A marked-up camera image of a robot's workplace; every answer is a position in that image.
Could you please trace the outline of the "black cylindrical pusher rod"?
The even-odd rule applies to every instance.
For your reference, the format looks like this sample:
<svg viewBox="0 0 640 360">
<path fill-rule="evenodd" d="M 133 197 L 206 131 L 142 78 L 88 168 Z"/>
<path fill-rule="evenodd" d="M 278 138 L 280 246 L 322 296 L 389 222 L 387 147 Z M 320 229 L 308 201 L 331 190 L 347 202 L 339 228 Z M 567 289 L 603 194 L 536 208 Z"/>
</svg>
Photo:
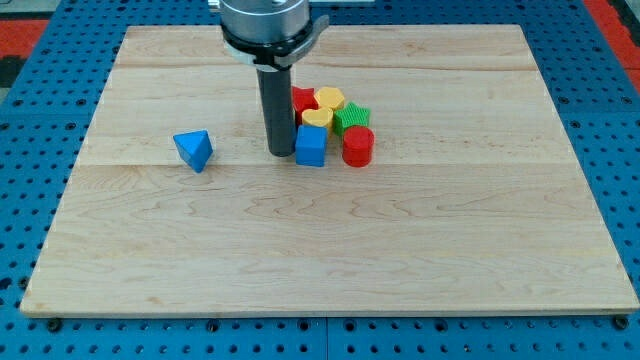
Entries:
<svg viewBox="0 0 640 360">
<path fill-rule="evenodd" d="M 295 151 L 296 124 L 290 70 L 257 71 L 268 149 L 277 157 Z"/>
</svg>

